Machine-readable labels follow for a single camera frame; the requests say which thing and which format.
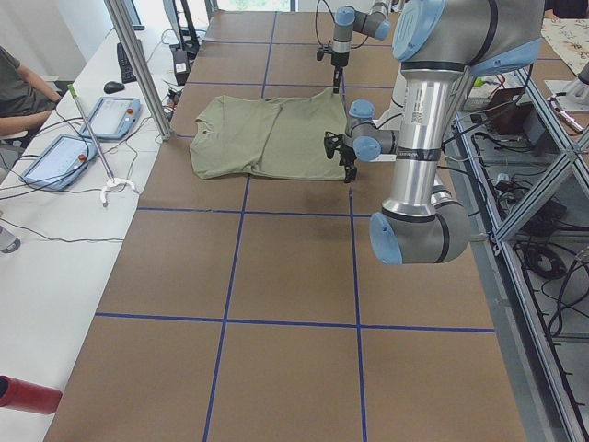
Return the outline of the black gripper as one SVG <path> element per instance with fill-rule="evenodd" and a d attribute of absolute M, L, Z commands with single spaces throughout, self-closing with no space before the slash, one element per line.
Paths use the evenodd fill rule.
<path fill-rule="evenodd" d="M 357 156 L 352 148 L 348 146 L 340 147 L 340 165 L 344 168 L 344 182 L 351 183 L 356 180 L 357 167 L 355 160 Z"/>
<path fill-rule="evenodd" d="M 331 64 L 333 66 L 332 90 L 335 94 L 340 92 L 341 79 L 344 68 L 349 62 L 349 52 L 333 52 L 331 54 Z"/>

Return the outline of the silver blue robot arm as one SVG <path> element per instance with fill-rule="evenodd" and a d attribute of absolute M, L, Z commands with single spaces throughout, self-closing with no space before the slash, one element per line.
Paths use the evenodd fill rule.
<path fill-rule="evenodd" d="M 396 156 L 390 195 L 370 220 L 381 262 L 448 262 L 466 249 L 467 212 L 436 173 L 445 130 L 475 78 L 537 59 L 544 11 L 542 1 L 405 2 L 392 44 L 406 82 L 399 130 L 376 129 L 372 104 L 356 100 L 343 138 L 362 161 Z"/>
<path fill-rule="evenodd" d="M 327 49 L 334 69 L 334 93 L 340 91 L 343 70 L 348 65 L 352 49 L 353 33 L 383 41 L 391 30 L 391 5 L 392 1 L 374 1 L 368 13 L 356 10 L 353 6 L 343 6 L 336 11 L 333 38 Z"/>

